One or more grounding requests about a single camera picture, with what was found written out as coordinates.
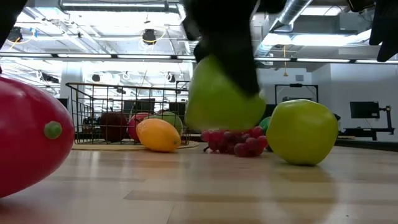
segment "wooden table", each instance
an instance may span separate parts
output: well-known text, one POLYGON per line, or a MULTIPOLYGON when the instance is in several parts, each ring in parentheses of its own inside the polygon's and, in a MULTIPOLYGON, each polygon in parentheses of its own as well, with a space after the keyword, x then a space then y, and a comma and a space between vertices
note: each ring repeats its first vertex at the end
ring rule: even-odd
POLYGON ((335 147, 318 167, 295 167, 201 149, 73 151, 49 178, 0 199, 0 223, 398 223, 396 152, 335 147))

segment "fruit stem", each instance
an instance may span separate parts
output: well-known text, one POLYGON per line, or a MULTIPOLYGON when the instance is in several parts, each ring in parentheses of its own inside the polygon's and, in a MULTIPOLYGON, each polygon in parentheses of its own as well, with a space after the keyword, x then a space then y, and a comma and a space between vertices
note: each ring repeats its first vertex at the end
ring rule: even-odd
POLYGON ((59 122, 50 121, 44 126, 44 135, 48 139, 57 139, 62 134, 62 126, 59 122))

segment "green apple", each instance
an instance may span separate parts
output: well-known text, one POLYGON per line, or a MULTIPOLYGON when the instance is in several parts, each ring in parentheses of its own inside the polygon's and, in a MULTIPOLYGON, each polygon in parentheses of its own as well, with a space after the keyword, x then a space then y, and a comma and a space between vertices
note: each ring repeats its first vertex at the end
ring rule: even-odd
POLYGON ((162 119, 164 121, 167 121, 169 124, 171 124, 172 126, 175 127, 175 129, 178 131, 180 136, 182 135, 182 129, 183 129, 182 121, 181 121, 180 117, 177 116, 175 113, 166 111, 162 114, 150 115, 144 119, 149 119, 149 118, 157 118, 157 119, 162 119))
POLYGON ((338 135, 333 113, 319 103, 292 100, 278 104, 267 130, 275 154, 288 163, 315 166, 330 153, 338 135))
POLYGON ((192 129, 251 129, 266 109, 260 95, 247 97, 210 55, 194 70, 185 122, 192 129))

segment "bunch of grapes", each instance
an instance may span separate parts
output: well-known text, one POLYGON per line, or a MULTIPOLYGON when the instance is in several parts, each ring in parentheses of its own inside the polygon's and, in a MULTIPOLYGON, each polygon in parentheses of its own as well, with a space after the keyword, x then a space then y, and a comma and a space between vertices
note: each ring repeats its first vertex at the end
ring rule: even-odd
POLYGON ((213 152, 238 157, 260 156, 268 146, 267 138, 259 126, 243 133, 227 130, 204 131, 201 139, 209 144, 213 152))

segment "metal wire basket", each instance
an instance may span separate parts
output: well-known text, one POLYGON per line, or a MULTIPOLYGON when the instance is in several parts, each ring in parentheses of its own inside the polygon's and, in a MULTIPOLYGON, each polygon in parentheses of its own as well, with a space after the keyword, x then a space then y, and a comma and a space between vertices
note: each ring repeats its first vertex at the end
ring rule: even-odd
POLYGON ((176 88, 67 83, 71 91, 69 111, 75 125, 75 144, 140 144, 126 131, 135 128, 135 124, 128 125, 130 120, 138 113, 163 119, 164 111, 174 114, 174 123, 177 117, 181 119, 181 144, 189 144, 190 130, 184 123, 188 90, 177 88, 178 83, 181 81, 176 83, 176 88), (120 114, 127 122, 115 124, 108 121, 107 116, 106 121, 101 122, 101 117, 108 113, 120 114), (109 141, 109 131, 120 134, 120 141, 109 141))

